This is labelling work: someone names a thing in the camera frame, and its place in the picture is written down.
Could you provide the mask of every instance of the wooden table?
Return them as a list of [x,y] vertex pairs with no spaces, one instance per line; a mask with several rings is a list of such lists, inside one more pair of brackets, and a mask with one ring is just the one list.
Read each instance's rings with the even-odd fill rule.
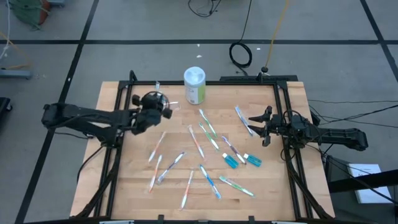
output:
[[[97,109],[112,111],[117,93],[117,82],[104,82],[98,98]],[[302,82],[288,82],[292,109],[310,118],[307,97]],[[133,94],[143,96],[154,86],[133,86]],[[174,111],[172,119],[149,128],[138,136],[126,133],[120,163],[117,189],[114,198],[112,219],[156,220],[159,214],[166,220],[248,220],[254,215],[256,220],[295,220],[290,196],[289,181],[285,162],[280,158],[282,141],[280,136],[271,136],[271,144],[262,147],[262,139],[250,137],[247,129],[238,118],[234,107],[239,105],[246,115],[263,114],[267,105],[276,113],[275,96],[271,86],[207,86],[206,99],[201,105],[191,105],[185,99],[184,86],[161,86],[170,101],[178,101],[181,110]],[[204,123],[198,109],[205,111],[208,119],[219,135],[216,140],[221,152],[216,152],[200,129],[198,122]],[[200,157],[193,139],[187,129],[193,125],[198,142],[202,146],[206,161]],[[167,131],[154,160],[148,158],[160,135]],[[223,142],[224,135],[242,154],[254,154],[262,159],[262,166],[254,167],[240,164],[237,169],[230,168],[222,158],[222,152],[233,155]],[[88,141],[84,160],[99,147],[97,140]],[[159,172],[162,173],[182,152],[187,155],[167,174],[161,185],[155,185],[148,192],[149,182],[159,154],[163,155]],[[88,203],[98,188],[104,160],[104,151],[90,161],[81,172],[73,201],[71,215],[76,215]],[[323,171],[319,152],[306,147],[302,149],[303,166],[308,189],[318,203],[330,215],[334,215],[330,194]],[[210,185],[199,171],[203,164],[215,182],[222,199],[216,199]],[[189,190],[187,204],[179,211],[180,203],[187,185],[190,170],[195,174]],[[223,175],[252,191],[255,198],[222,183],[218,177]],[[301,214],[305,216],[303,198],[298,189]],[[105,213],[103,203],[101,214]]]

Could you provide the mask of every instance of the floor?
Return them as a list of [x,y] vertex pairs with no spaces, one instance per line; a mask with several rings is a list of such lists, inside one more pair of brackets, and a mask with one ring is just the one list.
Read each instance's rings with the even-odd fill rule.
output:
[[[204,4],[205,0],[192,1],[193,8]],[[3,33],[5,5],[0,0]],[[67,103],[95,107],[101,82],[125,80],[130,69],[139,80],[181,80],[185,69],[194,65],[204,69],[208,80],[242,75],[230,62],[228,49],[242,34],[248,6],[247,0],[224,0],[218,12],[204,19],[189,11],[187,0],[69,0],[65,7],[53,8],[42,30],[36,31],[11,15],[11,40],[30,55],[34,76],[0,79],[0,96],[10,97],[14,105],[0,129],[0,223],[16,220],[47,134],[40,123],[43,105],[58,101],[65,81],[71,78],[67,95],[62,94]],[[251,40],[253,52],[252,65],[246,69],[250,75],[264,66],[283,6],[283,1],[252,2],[244,36]],[[269,73],[297,75],[309,99],[398,100],[397,9],[398,1],[291,0],[277,36],[291,41],[276,42]],[[90,15],[92,21],[86,24]],[[243,50],[233,53],[239,61],[247,60]],[[24,57],[9,49],[0,67],[20,63]],[[393,105],[310,104],[323,115],[339,118]],[[396,114],[391,109],[358,121],[398,126]],[[368,135],[366,151],[335,146],[331,155],[377,163],[382,170],[398,168],[397,128],[349,122],[327,127],[359,128]],[[85,146],[85,140],[54,136],[25,222],[68,217]]]

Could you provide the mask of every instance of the gray floor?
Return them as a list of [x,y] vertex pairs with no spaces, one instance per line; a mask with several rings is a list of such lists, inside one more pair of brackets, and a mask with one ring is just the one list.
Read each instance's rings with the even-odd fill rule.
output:
[[[40,31],[32,31],[12,15],[11,39],[78,40],[92,2],[67,1],[64,8],[53,9]],[[204,2],[193,0],[193,6]],[[367,2],[384,38],[398,39],[398,3]],[[7,30],[4,3],[0,0],[3,33]],[[238,39],[248,4],[249,1],[224,0],[218,12],[202,19],[189,11],[186,0],[100,0],[87,38]],[[282,8],[282,1],[253,0],[245,39],[270,39]],[[376,40],[376,35],[359,0],[301,0],[290,2],[278,39]],[[76,50],[76,45],[21,44],[19,47],[32,58],[34,77],[31,80],[0,79],[0,96],[10,97],[14,104],[14,110],[0,129],[0,223],[15,220],[46,133],[40,123],[42,107],[58,100]],[[253,63],[247,71],[254,75],[264,65],[269,46],[251,44],[249,47]],[[398,58],[398,45],[388,47]],[[241,75],[230,62],[228,49],[229,44],[85,45],[67,103],[95,107],[101,82],[124,80],[130,69],[139,80],[181,80],[185,69],[194,65],[205,70],[208,80]],[[234,54],[241,60],[247,57],[239,49],[234,50]],[[23,63],[23,59],[10,49],[0,67]],[[269,69],[272,75],[298,75],[305,82],[311,99],[398,100],[398,82],[380,45],[275,45]],[[391,105],[310,104],[321,114],[341,118]],[[393,109],[359,121],[398,126],[395,115],[396,109]],[[398,129],[346,122],[329,127],[362,129],[369,141],[369,148],[364,152],[335,146],[330,154],[350,162],[377,163],[382,170],[398,168]],[[54,137],[26,222],[68,217],[85,146],[84,140]]]

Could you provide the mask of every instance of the yellow cable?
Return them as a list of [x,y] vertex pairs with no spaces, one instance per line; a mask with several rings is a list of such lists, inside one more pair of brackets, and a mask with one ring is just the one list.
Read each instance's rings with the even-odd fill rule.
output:
[[23,51],[21,50],[19,47],[17,47],[14,43],[11,42],[11,40],[9,40],[7,38],[7,36],[5,36],[2,32],[0,32],[0,36],[2,36],[4,39],[6,39],[11,45],[12,47],[14,47],[20,54],[22,54],[26,60],[27,60],[27,64],[23,64],[23,65],[14,65],[11,67],[8,67],[6,69],[18,69],[18,68],[24,68],[24,67],[30,67],[32,65],[31,60],[29,58],[29,56]]
[[282,20],[284,19],[285,12],[286,12],[286,9],[287,9],[288,6],[289,6],[289,0],[285,0],[285,7],[284,7],[284,9],[283,9],[283,11],[282,11],[282,14],[281,14],[280,17],[279,17],[278,24],[277,24],[277,26],[276,26],[276,28],[275,28],[274,35],[272,36],[272,39],[271,39],[271,45],[269,46],[269,51],[268,51],[268,56],[267,56],[267,62],[266,62],[266,68],[267,68],[269,59],[271,58],[272,46],[274,45],[274,40],[275,40],[275,38],[276,38],[276,33],[278,33],[278,30],[279,30],[279,28],[280,28],[280,25],[281,25],[281,23],[282,23]]

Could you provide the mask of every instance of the white cable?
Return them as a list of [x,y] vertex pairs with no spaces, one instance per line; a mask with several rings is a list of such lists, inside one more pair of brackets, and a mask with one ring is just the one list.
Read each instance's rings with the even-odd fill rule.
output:
[[0,55],[0,60],[2,59],[3,55],[6,53],[6,50],[8,49],[9,46],[9,39],[10,39],[10,2],[9,0],[6,0],[7,2],[7,8],[8,8],[8,25],[7,25],[7,44],[3,48],[2,53]]

